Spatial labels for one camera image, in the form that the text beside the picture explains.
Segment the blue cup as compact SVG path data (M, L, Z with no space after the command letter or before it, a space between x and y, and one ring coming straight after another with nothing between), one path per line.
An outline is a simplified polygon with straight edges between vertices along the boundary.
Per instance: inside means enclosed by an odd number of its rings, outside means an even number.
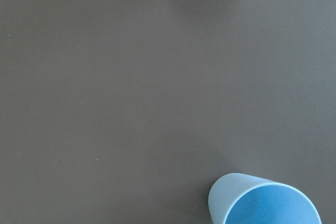
M241 173L212 185L208 209L213 223L321 223L312 201L298 189Z

